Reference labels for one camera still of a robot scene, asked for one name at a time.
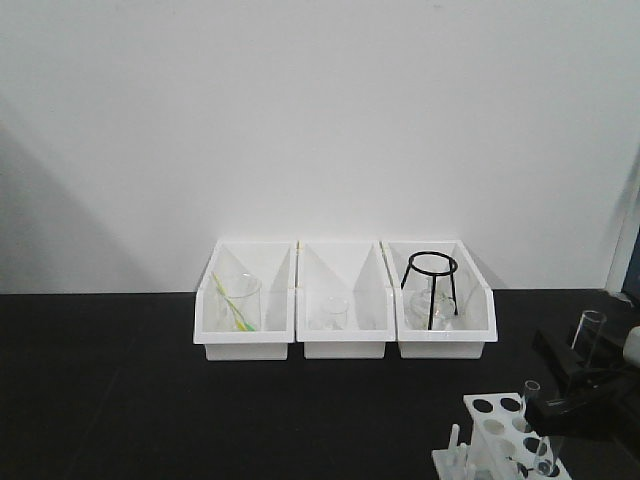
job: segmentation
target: glass beaker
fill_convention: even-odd
[[[584,359],[584,367],[589,368],[593,354],[602,334],[607,316],[596,310],[585,310],[580,317],[578,329],[571,342],[571,348]]]
[[[415,292],[409,304],[415,314],[412,318],[412,327],[416,330],[427,330],[429,328],[429,315],[431,314],[431,284],[433,279],[429,278],[428,287]],[[436,287],[433,296],[433,326],[432,330],[451,330],[450,320],[455,317],[456,304],[453,298]]]
[[[327,297],[322,302],[324,320],[330,330],[344,330],[347,328],[348,300],[342,297]]]
[[[218,277],[213,275],[216,292],[222,298],[218,314],[224,330],[255,332],[262,328],[260,279],[250,273]]]

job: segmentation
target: white plastic peg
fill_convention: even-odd
[[[476,480],[476,464],[469,463],[467,466],[467,478],[466,480]]]
[[[456,458],[456,447],[458,446],[458,435],[460,434],[460,425],[454,423],[451,425],[451,436],[449,437],[449,448],[447,448],[447,466],[453,465]]]
[[[464,466],[467,463],[467,444],[462,442],[458,448],[458,458],[456,459],[457,467],[463,471]]]

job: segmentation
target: glass cylinder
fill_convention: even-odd
[[[596,351],[602,327],[607,316],[596,310],[585,310],[580,317],[578,329],[571,342],[571,348],[584,359],[584,367],[589,368]]]
[[[550,435],[540,439],[536,451],[536,458],[533,461],[533,468],[538,474],[543,477],[558,476],[559,468],[556,464],[563,443],[564,437],[557,435]]]
[[[522,387],[522,395],[520,396],[520,414],[524,416],[527,409],[527,403],[538,396],[540,393],[540,384],[535,380],[526,380]]]
[[[217,293],[221,297],[223,330],[254,332],[262,329],[260,311],[261,282],[250,273],[218,277],[214,275]]]

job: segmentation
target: white wall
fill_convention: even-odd
[[[0,0],[0,291],[191,290],[221,236],[603,287],[638,32],[634,0]]]

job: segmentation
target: glass beaker rim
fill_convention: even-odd
[[[607,316],[598,310],[583,310],[581,318],[590,323],[603,323],[607,320]]]
[[[242,279],[242,281],[246,282],[247,286],[246,290],[239,293],[235,288],[236,285],[233,284],[233,280]],[[237,273],[232,275],[222,275],[220,277],[220,283],[226,289],[226,296],[228,298],[246,298],[251,295],[255,295],[256,292],[260,290],[262,287],[262,282],[258,277],[252,275],[250,273]]]

